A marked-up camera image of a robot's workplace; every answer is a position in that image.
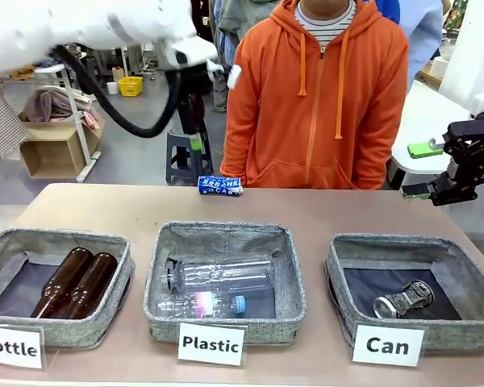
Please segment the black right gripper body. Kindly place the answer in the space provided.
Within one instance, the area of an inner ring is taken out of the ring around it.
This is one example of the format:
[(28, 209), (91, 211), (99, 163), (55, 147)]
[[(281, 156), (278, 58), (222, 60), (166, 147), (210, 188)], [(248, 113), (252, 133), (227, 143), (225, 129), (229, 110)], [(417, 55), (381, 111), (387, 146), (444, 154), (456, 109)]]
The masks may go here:
[(434, 206), (475, 200), (476, 187), (484, 184), (484, 111), (473, 119), (450, 123), (443, 134), (447, 171), (430, 183)]

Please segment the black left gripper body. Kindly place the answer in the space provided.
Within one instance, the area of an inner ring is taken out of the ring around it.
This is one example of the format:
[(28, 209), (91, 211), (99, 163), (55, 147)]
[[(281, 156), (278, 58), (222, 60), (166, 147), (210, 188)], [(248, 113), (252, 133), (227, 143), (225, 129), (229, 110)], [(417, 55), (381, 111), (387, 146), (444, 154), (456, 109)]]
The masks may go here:
[(177, 111), (181, 121), (203, 121), (205, 107), (202, 96), (209, 93), (209, 77), (205, 64), (174, 71), (179, 83)]

